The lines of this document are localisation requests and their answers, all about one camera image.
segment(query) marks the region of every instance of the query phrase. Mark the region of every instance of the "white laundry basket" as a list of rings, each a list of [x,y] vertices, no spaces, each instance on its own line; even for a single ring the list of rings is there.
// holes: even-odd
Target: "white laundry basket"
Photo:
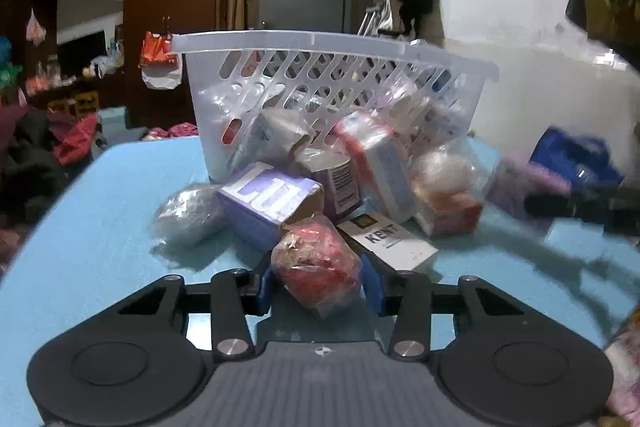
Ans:
[[[498,77],[494,64],[421,41],[345,34],[209,32],[176,35],[173,49],[186,54],[207,170],[219,183],[226,181],[231,153],[263,107],[301,111],[316,130],[315,146],[322,146],[348,112],[376,109],[389,126],[402,126],[415,148],[464,134],[484,81]],[[407,87],[409,96],[380,103]],[[234,132],[227,132],[230,126]],[[232,142],[223,140],[229,136]]]

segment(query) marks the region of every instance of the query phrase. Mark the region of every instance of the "blue table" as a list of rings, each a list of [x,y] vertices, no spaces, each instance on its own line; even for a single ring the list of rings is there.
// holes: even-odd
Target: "blue table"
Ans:
[[[490,168],[497,153],[473,142]],[[260,253],[220,235],[192,250],[162,253],[147,227],[172,192],[207,180],[195,138],[124,144],[108,150],[69,188],[24,246],[0,285],[0,425],[40,421],[26,387],[33,353],[46,341],[166,273],[207,282],[232,267],[254,267]],[[546,239],[487,208],[477,232],[437,241],[431,275],[456,283],[471,273],[498,286],[598,346],[638,301],[640,254],[624,238],[599,229],[556,224]],[[286,293],[271,315],[249,318],[255,341],[372,339],[388,341],[392,318],[373,316],[363,302],[328,321],[316,321]],[[451,317],[434,317],[432,347],[453,338]],[[188,337],[210,345],[205,317],[191,317]]]

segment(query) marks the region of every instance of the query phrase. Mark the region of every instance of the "barcode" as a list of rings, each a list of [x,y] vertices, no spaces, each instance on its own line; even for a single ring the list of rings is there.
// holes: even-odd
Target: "barcode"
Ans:
[[[334,186],[335,212],[337,214],[347,210],[360,200],[358,182],[353,175],[350,162],[332,171],[331,182]]]

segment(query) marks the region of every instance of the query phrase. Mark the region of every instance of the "black circular disc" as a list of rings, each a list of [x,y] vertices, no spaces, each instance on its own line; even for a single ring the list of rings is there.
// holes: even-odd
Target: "black circular disc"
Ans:
[[[613,384],[603,352],[570,331],[465,333],[441,353],[438,373],[475,415],[522,427],[580,423],[604,407]]]
[[[116,427],[171,411],[203,375],[200,352],[179,333],[67,333],[34,355],[27,385],[56,419]]]

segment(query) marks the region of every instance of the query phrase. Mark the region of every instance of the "gray ribbed surface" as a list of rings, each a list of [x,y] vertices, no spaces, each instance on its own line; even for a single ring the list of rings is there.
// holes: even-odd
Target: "gray ribbed surface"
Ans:
[[[256,359],[223,364],[193,403],[154,427],[487,425],[449,401],[423,365],[392,360],[375,342],[272,342]]]

